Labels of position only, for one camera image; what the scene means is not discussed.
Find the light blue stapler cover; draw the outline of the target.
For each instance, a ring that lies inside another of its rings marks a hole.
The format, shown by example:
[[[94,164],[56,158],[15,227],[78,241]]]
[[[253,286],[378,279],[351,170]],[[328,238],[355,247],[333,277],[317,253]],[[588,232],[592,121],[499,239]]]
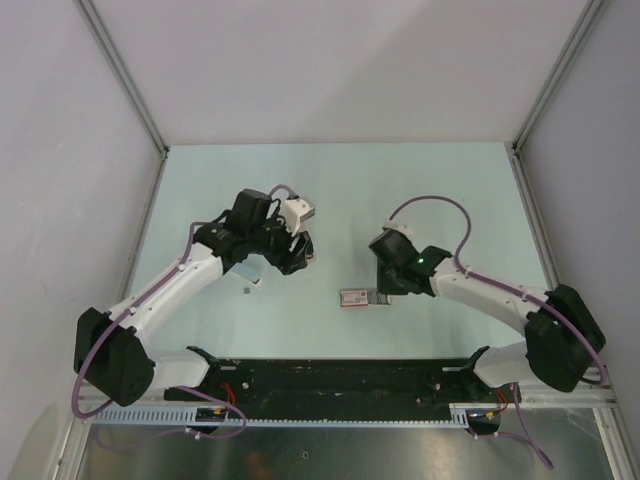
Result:
[[[259,287],[262,283],[260,272],[251,266],[237,264],[230,270],[230,272],[252,286]]]

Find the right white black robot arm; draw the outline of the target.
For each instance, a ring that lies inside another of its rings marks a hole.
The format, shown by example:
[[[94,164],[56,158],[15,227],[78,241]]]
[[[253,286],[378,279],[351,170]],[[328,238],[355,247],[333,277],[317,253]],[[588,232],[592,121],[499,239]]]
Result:
[[[384,294],[428,295],[466,305],[522,336],[504,347],[482,347],[467,361],[463,393],[484,401],[506,384],[539,380],[573,391],[606,340],[578,292],[559,285],[526,289],[476,274],[435,246],[418,251],[402,232],[386,228],[374,238],[377,286]]]

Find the red white staple box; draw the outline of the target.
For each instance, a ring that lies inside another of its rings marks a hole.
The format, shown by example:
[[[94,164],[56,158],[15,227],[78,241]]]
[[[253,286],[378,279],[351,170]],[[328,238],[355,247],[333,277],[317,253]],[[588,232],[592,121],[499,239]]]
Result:
[[[345,289],[340,291],[340,306],[342,308],[390,306],[391,304],[391,297],[377,289]]]

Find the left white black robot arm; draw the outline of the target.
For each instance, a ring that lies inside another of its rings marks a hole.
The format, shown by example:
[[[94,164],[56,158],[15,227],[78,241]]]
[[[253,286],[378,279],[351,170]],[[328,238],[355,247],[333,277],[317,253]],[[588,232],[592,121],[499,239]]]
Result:
[[[72,404],[79,404],[84,382],[122,407],[149,391],[178,387],[202,400],[214,397],[221,376],[211,354],[189,347],[154,356],[153,337],[195,294],[251,255],[284,276],[307,268],[314,246],[305,223],[314,214],[312,202],[294,192],[281,200],[244,189],[216,219],[192,223],[184,252],[150,284],[106,311],[89,308],[79,317]]]

